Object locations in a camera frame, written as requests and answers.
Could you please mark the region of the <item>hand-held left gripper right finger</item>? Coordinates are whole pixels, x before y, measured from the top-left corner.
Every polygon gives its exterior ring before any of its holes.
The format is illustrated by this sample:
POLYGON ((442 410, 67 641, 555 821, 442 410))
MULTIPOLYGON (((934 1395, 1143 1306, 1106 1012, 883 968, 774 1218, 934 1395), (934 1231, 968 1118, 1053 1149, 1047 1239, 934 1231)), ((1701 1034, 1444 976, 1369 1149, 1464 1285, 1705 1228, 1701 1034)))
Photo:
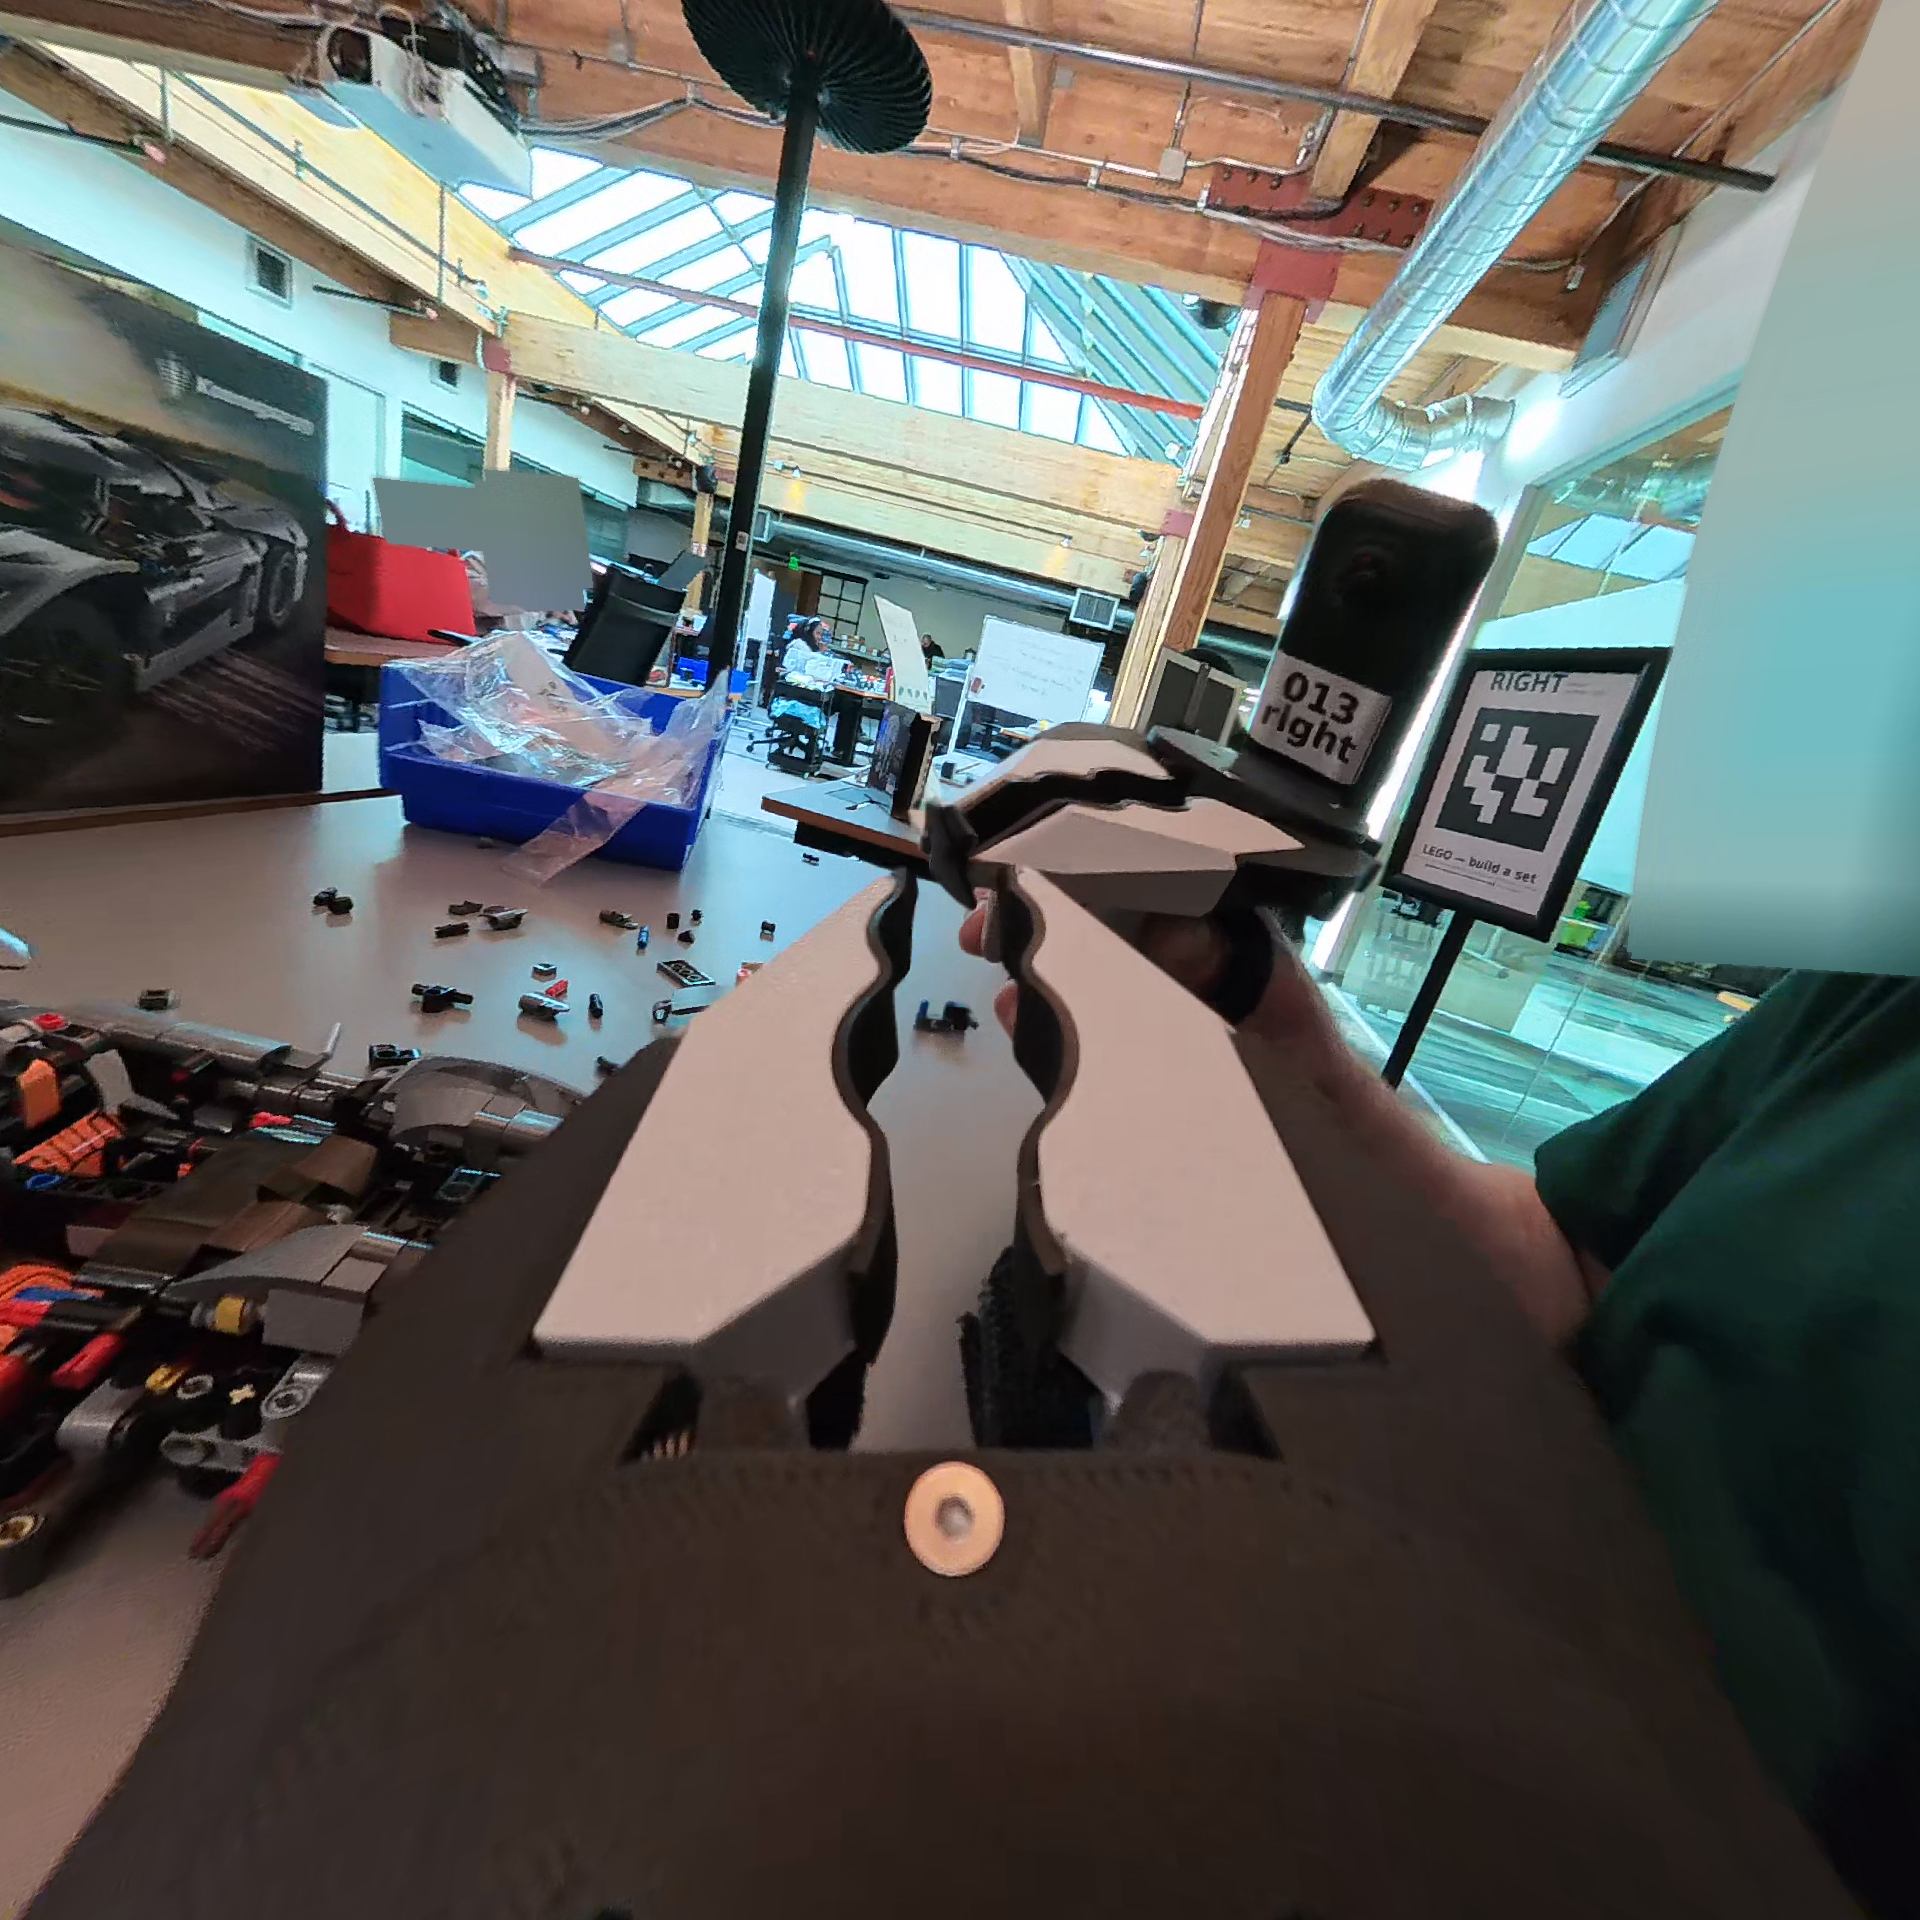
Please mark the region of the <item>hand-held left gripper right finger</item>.
POLYGON ((1039 1112, 976 1293, 976 1440, 1275 1446, 1248 1379, 1377 1331, 1236 1034, 1034 867, 997 881, 997 936, 1039 1112))

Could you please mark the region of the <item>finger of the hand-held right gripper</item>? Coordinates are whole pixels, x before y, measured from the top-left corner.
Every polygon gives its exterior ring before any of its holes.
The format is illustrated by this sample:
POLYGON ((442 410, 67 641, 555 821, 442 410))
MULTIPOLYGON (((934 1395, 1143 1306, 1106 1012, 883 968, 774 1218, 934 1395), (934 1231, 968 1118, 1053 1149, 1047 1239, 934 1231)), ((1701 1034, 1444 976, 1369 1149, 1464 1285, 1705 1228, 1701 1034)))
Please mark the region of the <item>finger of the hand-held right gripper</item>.
POLYGON ((1171 769, 1143 736, 1119 726, 1053 726, 955 800, 925 800, 925 858, 962 888, 962 856, 1032 824, 1057 800, 1157 800, 1190 798, 1190 772, 1171 769))
POLYGON ((1090 914, 1218 914, 1248 870, 1285 870, 1311 841, 1220 798, 1057 800, 1032 824, 962 856, 962 904, 1010 870, 1053 876, 1090 914))

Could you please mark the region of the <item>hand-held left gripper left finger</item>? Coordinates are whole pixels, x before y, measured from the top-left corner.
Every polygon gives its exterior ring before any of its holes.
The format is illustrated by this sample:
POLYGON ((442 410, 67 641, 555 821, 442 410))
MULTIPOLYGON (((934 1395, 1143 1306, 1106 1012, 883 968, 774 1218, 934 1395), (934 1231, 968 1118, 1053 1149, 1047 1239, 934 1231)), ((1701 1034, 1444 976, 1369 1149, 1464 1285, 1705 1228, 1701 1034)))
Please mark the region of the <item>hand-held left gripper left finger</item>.
POLYGON ((897 1306, 897 985, 916 876, 883 870, 670 1046, 528 1331, 541 1360, 734 1379, 847 1446, 897 1306))

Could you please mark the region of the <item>scattered small lego pieces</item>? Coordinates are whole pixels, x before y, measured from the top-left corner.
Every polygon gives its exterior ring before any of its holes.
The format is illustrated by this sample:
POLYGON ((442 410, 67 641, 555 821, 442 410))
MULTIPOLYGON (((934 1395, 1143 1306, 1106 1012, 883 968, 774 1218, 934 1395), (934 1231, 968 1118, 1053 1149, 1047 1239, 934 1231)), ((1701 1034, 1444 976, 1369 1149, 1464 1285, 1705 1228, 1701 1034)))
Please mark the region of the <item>scattered small lego pieces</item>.
MULTIPOLYGON (((677 991, 715 991, 715 976, 700 971, 700 968, 678 957, 678 952, 658 957, 658 971, 664 971, 677 991)), ((535 991, 535 992, 515 992, 515 1020, 558 1025, 558 1020, 567 1012, 567 985, 562 985, 555 968, 541 968, 535 976, 541 976, 541 991, 535 991)), ((414 1002, 416 1020, 467 1012, 467 1005, 470 1005, 470 992, 456 991, 456 985, 414 985, 407 1002, 414 1002)), ((166 991, 140 991, 134 1005, 140 1005, 140 1012, 176 1012, 176 992, 166 992, 166 991)), ((692 1020, 692 1012, 703 1012, 703 1005, 687 1005, 687 1002, 677 1002, 677 992, 651 1002, 651 1025, 692 1020)), ((916 1034, 968 1034, 968 1028, 976 1028, 976 1020, 971 1020, 968 1002, 944 1002, 944 1012, 930 1012, 930 1002, 916 1002, 914 1028, 916 1028, 916 1034)))

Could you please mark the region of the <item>grey lego car model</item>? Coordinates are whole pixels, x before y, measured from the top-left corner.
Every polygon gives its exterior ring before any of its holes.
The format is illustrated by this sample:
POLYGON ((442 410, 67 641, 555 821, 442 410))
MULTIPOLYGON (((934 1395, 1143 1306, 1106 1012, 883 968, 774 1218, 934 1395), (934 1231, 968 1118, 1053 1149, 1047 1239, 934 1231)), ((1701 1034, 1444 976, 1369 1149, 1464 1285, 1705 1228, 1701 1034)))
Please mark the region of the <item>grey lego car model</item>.
POLYGON ((580 1093, 486 1056, 134 1005, 0 1012, 0 1595, 129 1481, 229 1555, 378 1295, 580 1093))

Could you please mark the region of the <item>person's right hand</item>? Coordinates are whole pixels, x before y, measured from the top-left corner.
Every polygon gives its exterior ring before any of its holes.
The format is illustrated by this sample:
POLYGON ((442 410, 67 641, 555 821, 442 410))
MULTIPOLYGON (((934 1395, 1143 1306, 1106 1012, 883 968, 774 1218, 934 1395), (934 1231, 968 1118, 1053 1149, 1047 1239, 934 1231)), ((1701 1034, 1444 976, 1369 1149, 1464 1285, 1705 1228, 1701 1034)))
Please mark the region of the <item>person's right hand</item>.
POLYGON ((1248 1093, 1226 1093, 1232 1064, 1248 1089, 1311 1089, 1350 1132, 1414 1125, 1402 1093, 1346 1040, 1275 914, 1133 914, 1127 943, 1232 1028, 1232 1040, 1190 1056, 1198 1020, 1174 1020, 1157 991, 1143 992, 1143 1025, 1127 1025, 1127 1056, 1157 1072, 1150 1093, 1174 1118, 1248 1103, 1248 1093))

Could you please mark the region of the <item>white whiteboard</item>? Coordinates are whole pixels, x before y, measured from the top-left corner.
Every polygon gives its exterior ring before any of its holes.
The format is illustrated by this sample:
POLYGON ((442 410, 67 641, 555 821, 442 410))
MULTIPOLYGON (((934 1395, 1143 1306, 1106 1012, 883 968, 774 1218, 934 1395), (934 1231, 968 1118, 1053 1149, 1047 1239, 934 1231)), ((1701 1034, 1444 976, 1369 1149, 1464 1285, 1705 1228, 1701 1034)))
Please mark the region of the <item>white whiteboard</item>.
POLYGON ((1034 726, 1084 723, 1106 646, 982 614, 962 708, 997 708, 1034 726))

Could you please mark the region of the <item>black framed sign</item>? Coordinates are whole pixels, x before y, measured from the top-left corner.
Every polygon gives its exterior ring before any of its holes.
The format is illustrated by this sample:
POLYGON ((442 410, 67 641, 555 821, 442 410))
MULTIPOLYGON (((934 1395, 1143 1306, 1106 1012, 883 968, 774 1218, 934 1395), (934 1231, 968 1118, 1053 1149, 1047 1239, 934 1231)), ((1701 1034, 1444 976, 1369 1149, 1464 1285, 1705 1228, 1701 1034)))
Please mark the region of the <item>black framed sign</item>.
POLYGON ((1552 936, 1666 670, 1667 646, 1460 656, 1387 858, 1388 895, 1444 909, 1387 1089, 1414 1064, 1474 926, 1552 936))

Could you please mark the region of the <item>dark background desk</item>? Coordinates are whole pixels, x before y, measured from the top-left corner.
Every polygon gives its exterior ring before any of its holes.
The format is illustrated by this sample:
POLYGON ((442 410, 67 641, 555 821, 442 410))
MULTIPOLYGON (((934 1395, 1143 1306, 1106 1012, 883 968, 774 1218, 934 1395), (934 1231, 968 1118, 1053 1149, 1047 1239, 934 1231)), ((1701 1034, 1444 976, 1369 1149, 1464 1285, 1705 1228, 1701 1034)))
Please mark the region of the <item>dark background desk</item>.
POLYGON ((897 821, 864 785, 779 785, 763 798, 763 815, 785 821, 811 856, 930 870, 916 821, 897 821))

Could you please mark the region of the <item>black office chair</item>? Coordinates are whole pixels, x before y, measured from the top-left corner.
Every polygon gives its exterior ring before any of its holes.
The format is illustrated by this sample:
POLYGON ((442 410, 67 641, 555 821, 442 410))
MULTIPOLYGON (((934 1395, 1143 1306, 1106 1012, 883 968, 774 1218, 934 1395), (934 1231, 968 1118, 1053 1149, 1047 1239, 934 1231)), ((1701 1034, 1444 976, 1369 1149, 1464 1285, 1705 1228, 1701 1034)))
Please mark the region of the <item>black office chair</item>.
POLYGON ((567 675, 646 685, 687 607, 678 570, 603 563, 562 653, 567 675))

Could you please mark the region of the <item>blue plastic bin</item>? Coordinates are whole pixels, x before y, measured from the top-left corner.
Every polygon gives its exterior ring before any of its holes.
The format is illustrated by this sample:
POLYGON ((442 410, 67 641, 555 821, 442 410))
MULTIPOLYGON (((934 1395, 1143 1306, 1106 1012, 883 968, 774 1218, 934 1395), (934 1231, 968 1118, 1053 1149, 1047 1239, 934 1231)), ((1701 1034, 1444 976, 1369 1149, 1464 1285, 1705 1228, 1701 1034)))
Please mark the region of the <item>blue plastic bin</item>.
MULTIPOLYGON (((399 798, 407 824, 495 835, 511 850, 541 835, 577 800, 577 785, 511 772, 502 759, 435 758, 427 736, 432 726, 447 726, 447 708, 432 706, 407 670, 407 656, 378 670, 378 785, 399 798)), ((629 808, 587 856, 678 870, 703 833, 724 733, 734 716, 710 726, 687 800, 651 798, 629 808)))

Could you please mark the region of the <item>clear plastic bags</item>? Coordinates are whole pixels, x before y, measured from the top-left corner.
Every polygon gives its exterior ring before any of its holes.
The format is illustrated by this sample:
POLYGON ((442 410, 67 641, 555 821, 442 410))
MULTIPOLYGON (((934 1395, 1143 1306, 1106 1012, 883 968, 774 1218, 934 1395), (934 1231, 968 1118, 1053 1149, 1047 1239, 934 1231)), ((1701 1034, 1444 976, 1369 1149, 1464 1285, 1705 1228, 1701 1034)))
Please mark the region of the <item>clear plastic bags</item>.
POLYGON ((548 881, 587 858, 609 824, 651 800, 687 800, 724 689, 664 689, 567 675, 528 632, 495 632, 407 670, 447 726, 432 749, 447 759, 502 759, 577 785, 577 800, 528 841, 502 841, 515 881, 548 881))

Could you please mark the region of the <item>red bag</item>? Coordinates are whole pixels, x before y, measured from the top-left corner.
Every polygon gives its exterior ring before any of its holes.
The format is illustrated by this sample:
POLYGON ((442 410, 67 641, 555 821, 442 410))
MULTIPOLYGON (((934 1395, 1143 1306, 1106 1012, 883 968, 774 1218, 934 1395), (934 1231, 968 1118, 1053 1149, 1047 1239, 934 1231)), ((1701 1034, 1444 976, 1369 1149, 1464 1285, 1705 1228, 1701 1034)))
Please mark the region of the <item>red bag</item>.
POLYGON ((458 551, 351 527, 328 497, 328 622, 378 641, 470 641, 470 578, 458 551))

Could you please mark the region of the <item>white ceiling projector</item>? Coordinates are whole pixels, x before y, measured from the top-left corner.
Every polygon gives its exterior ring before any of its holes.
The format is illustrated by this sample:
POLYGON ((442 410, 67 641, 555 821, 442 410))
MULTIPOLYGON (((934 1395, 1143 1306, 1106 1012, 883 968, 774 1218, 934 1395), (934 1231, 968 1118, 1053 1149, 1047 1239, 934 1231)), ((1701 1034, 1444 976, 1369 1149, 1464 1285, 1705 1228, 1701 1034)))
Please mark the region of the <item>white ceiling projector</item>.
POLYGON ((528 200, 528 140, 502 65, 458 23, 378 13, 330 23, 316 44, 319 87, 442 188, 528 200))

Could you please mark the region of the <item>wooden post with red bracket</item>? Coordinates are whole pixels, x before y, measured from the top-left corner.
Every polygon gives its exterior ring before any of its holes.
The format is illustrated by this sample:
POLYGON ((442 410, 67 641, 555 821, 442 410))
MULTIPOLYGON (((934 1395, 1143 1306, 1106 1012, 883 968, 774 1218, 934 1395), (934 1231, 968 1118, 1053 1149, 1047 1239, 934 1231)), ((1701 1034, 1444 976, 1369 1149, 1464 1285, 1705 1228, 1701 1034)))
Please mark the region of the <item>wooden post with red bracket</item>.
POLYGON ((1236 523, 1263 430, 1275 419, 1279 380, 1293 367, 1296 331, 1324 308, 1332 278, 1340 278, 1332 247, 1263 237, 1198 433, 1198 497, 1189 523, 1178 516, 1165 523, 1143 607, 1133 613, 1119 665, 1119 685, 1110 685, 1119 726, 1138 723, 1157 653, 1198 646, 1226 559, 1226 535, 1236 523))

